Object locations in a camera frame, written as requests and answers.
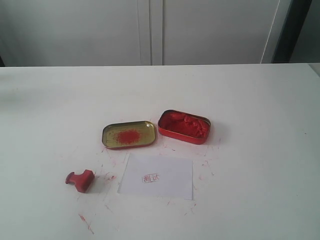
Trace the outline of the red ink tin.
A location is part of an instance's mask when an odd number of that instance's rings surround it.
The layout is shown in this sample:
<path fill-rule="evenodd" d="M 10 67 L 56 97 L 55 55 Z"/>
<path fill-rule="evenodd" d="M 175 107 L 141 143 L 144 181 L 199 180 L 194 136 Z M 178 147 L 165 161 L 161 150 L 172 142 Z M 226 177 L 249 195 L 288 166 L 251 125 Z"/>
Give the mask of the red ink tin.
<path fill-rule="evenodd" d="M 157 125 L 161 135 L 195 145 L 204 144 L 211 131 L 207 118 L 173 109 L 164 111 Z"/>

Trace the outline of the red plastic stamp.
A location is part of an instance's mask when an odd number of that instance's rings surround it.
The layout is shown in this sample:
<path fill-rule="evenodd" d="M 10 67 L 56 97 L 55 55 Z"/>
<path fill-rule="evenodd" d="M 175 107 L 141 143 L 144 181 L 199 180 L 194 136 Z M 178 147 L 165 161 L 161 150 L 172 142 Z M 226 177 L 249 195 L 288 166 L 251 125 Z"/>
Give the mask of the red plastic stamp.
<path fill-rule="evenodd" d="M 70 172 L 65 179 L 65 184 L 74 185 L 78 192 L 86 193 L 94 179 L 95 174 L 93 171 L 86 169 L 81 174 Z"/>

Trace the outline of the gold tin lid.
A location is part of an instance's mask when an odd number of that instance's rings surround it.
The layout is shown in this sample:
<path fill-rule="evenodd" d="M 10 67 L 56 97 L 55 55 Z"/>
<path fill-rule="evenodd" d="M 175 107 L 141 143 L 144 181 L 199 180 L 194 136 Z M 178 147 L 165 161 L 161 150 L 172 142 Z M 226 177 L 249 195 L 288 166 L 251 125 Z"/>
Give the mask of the gold tin lid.
<path fill-rule="evenodd" d="M 102 144 L 109 150 L 140 148 L 152 145 L 157 129 L 150 121 L 113 123 L 102 131 Z"/>

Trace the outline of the white paper sheet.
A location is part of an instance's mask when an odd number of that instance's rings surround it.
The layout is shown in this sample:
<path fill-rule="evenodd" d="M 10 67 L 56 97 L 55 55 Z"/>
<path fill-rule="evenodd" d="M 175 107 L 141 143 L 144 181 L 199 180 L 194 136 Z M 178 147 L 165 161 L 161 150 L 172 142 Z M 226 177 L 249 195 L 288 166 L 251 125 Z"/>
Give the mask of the white paper sheet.
<path fill-rule="evenodd" d="M 186 158 L 130 154 L 118 193 L 193 199 L 193 161 Z"/>

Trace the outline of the white cabinet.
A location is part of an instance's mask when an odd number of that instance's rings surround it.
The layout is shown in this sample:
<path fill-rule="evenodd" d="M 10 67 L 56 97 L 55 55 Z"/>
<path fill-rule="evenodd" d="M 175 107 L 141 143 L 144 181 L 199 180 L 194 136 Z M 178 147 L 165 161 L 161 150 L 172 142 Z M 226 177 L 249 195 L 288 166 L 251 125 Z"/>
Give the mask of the white cabinet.
<path fill-rule="evenodd" d="M 270 63 L 289 0 L 3 0 L 8 67 Z"/>

